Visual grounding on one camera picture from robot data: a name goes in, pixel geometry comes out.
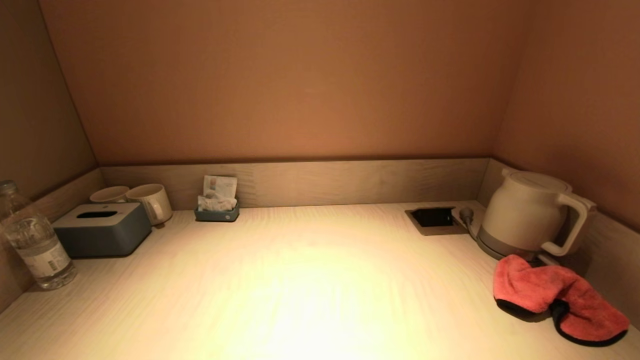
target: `recessed socket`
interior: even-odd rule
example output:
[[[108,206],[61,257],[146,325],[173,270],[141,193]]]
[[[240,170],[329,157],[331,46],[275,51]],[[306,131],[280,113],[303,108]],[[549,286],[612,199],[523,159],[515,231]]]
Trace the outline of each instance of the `recessed socket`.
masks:
[[[453,209],[424,208],[407,210],[405,213],[424,236],[466,234],[467,228],[453,216],[451,212]]]

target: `white kettle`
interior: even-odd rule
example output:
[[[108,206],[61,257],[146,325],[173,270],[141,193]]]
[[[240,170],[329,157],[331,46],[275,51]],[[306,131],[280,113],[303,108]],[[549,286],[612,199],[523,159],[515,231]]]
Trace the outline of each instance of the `white kettle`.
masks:
[[[500,259],[517,254],[535,261],[545,250],[554,256],[575,252],[596,213],[596,205],[572,193],[569,184],[535,172],[504,169],[504,182],[496,190],[484,214],[478,245]],[[579,217],[562,246],[554,240],[567,214],[567,206]]]

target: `red towel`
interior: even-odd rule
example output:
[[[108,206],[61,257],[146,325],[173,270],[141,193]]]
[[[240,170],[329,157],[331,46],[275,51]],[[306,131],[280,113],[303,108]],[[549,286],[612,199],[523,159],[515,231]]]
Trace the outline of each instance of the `red towel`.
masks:
[[[558,333],[581,345],[611,345],[629,328],[629,319],[575,272],[562,266],[532,268],[517,255],[498,262],[493,297],[501,309],[518,315],[550,308]]]

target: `mug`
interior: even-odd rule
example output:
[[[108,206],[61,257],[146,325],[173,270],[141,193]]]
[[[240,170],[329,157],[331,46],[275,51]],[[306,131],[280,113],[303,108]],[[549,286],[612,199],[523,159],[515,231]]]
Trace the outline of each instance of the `mug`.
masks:
[[[145,207],[151,225],[162,224],[173,215],[169,198],[164,186],[147,184],[133,188],[127,192],[129,202],[139,202]]]
[[[103,202],[127,202],[128,191],[128,186],[112,186],[111,188],[104,188],[91,194],[89,200],[94,204]]]

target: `plastic bottle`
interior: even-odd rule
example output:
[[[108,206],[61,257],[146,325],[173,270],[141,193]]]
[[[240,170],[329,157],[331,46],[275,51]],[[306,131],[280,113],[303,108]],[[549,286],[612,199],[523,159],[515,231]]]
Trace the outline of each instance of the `plastic bottle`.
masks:
[[[51,223],[18,192],[12,180],[0,181],[0,231],[43,289],[71,282],[77,270]]]

